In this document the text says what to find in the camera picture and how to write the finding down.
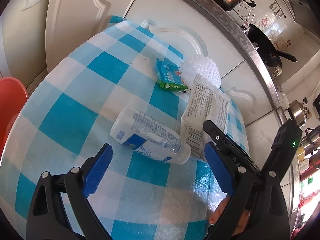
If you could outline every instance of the screw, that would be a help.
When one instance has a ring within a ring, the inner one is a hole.
[[[80,170],[79,167],[73,167],[73,168],[71,169],[71,173],[72,173],[72,174],[76,174],[76,173],[79,172],[79,170]]]
[[[48,177],[48,175],[49,175],[49,172],[45,171],[45,172],[43,172],[43,173],[41,174],[41,177],[42,177],[42,178],[46,178],[46,177]]]
[[[240,166],[240,167],[238,167],[238,171],[239,171],[240,173],[245,173],[247,170],[246,170],[245,167]]]
[[[274,171],[269,171],[269,175],[274,178],[277,174]]]

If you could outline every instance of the checkered tablecloth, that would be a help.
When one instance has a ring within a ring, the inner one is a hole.
[[[113,147],[113,160],[89,202],[115,240],[202,239],[208,210],[225,196],[206,163],[160,163],[110,137],[127,105],[179,133],[187,104],[185,94],[163,90],[156,82],[156,58],[178,65],[183,55],[123,20],[113,17],[108,28],[65,58],[32,94],[9,134],[0,166],[0,207],[24,238],[41,173],[81,166],[104,143]],[[234,103],[228,134],[248,152]],[[81,233],[66,195],[63,200],[74,231]]]

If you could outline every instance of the black wok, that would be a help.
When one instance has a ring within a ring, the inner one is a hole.
[[[281,57],[292,62],[297,62],[297,58],[287,52],[279,51],[273,46],[268,37],[255,25],[249,24],[249,30],[246,31],[251,43],[257,43],[257,52],[263,62],[269,67],[282,67]]]

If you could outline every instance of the white bottle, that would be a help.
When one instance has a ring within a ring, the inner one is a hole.
[[[190,146],[175,131],[129,106],[120,112],[110,135],[134,151],[164,163],[183,164],[191,154]]]

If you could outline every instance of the red plastic stool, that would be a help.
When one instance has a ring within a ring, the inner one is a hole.
[[[27,90],[18,79],[0,79],[0,157],[12,125],[27,100]]]

